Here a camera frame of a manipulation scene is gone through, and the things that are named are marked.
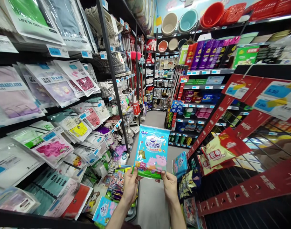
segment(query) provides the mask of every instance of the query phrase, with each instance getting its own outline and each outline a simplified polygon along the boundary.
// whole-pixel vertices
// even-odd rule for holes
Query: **pink container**
[[[208,109],[206,110],[206,112],[205,112],[203,118],[205,118],[205,119],[209,118],[209,116],[210,116],[212,110],[213,110],[212,108],[208,108]]]
[[[206,113],[206,111],[207,111],[207,108],[201,108],[199,113],[197,114],[197,117],[198,118],[203,118],[205,113]]]

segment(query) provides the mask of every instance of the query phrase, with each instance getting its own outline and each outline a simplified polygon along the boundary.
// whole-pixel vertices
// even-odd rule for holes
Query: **teal package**
[[[161,179],[167,170],[170,130],[140,125],[135,166],[141,177]]]

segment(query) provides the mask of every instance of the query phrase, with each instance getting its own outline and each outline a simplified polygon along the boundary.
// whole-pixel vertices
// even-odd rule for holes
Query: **wall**
[[[246,7],[252,5],[254,2],[257,2],[257,0],[220,0],[223,4],[225,9],[238,4],[238,3],[244,3],[246,2]],[[155,11],[155,30],[158,28],[158,32],[161,32],[161,23],[159,24],[159,20],[157,20],[157,17],[161,17],[161,21],[164,19],[164,17],[169,13],[173,12],[177,15],[178,20],[180,20],[181,16],[187,12],[190,9],[195,9],[199,15],[199,18],[204,14],[205,10],[213,3],[217,2],[217,0],[194,0],[194,3],[192,6],[188,6],[184,8],[184,2],[185,0],[157,0],[157,9]]]

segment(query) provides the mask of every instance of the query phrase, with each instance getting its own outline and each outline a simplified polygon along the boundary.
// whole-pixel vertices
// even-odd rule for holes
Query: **metal pole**
[[[136,28],[136,32],[137,32],[137,20],[136,20],[136,17],[135,17],[135,28]],[[137,49],[137,34],[136,34],[136,38],[135,38],[135,51],[136,51],[136,95],[137,95],[137,100],[138,100],[138,105],[139,105],[139,64],[138,64],[138,49]],[[138,124],[140,125],[140,115],[138,115]]]
[[[111,49],[110,49],[110,41],[108,39],[108,34],[107,34],[107,30],[106,30],[106,23],[105,23],[105,20],[104,20],[105,17],[103,16],[104,9],[103,9],[103,6],[102,6],[102,0],[96,0],[96,3],[97,3],[99,18],[100,18],[100,23],[101,23],[101,28],[102,28],[102,35],[103,35],[103,41],[104,41],[104,44],[105,44],[107,59],[108,59],[108,63],[109,63],[110,70],[111,70],[112,81],[113,81],[113,86],[114,86],[114,91],[115,91],[115,97],[116,97],[116,101],[117,101],[119,116],[122,119],[121,128],[122,128],[122,132],[123,132],[123,135],[124,135],[126,150],[128,151],[129,147],[128,147],[128,144],[127,144],[126,131],[125,131],[125,126],[124,126],[125,122],[123,120],[122,111],[121,111],[120,97],[119,97],[118,87],[117,87],[117,82],[116,82],[116,76],[115,76],[115,70],[114,70],[114,65],[113,65],[112,52],[111,52]]]

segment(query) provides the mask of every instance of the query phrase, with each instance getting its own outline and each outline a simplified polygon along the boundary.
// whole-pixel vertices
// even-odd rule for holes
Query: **floor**
[[[150,111],[146,114],[146,120],[142,125],[164,128],[166,112]],[[127,165],[133,165],[137,151],[138,139],[136,138]],[[183,149],[169,146],[167,153],[167,171],[172,172],[172,160]],[[144,178],[140,181],[139,204],[137,218],[132,222],[142,229],[170,229],[169,208],[165,201],[163,183],[156,183],[152,179]]]

